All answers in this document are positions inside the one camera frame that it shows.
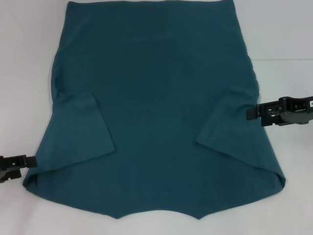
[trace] black clamp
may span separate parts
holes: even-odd
[[[0,156],[0,183],[4,183],[8,179],[18,179],[22,177],[21,168],[36,167],[37,161],[35,157],[26,157],[26,155],[4,158]]]
[[[313,119],[313,96],[296,99],[282,97],[278,101],[256,105],[247,110],[246,119],[261,118],[262,126],[308,124]]]

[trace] clamp jaw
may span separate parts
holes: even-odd
[[[247,120],[257,118],[261,118],[262,126],[308,124],[313,119],[313,96],[301,99],[282,97],[247,110]]]
[[[4,183],[8,179],[18,179],[22,177],[21,168],[36,167],[37,161],[35,157],[26,157],[26,155],[4,158],[0,156],[0,183]]]

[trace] folded shirt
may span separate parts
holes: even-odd
[[[114,218],[202,218],[282,190],[232,0],[67,5],[52,117],[23,185]]]

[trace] teal shirt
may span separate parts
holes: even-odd
[[[285,178],[259,120],[232,0],[69,2],[53,112],[23,185],[120,218],[202,218],[271,196]]]

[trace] white table surface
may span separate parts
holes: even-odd
[[[261,102],[313,96],[313,1],[234,0]],[[0,154],[33,155],[51,115],[51,65],[66,0],[0,0]],[[0,185],[1,235],[311,235],[313,122],[267,127],[286,175],[272,197],[196,220],[149,211],[116,220]]]

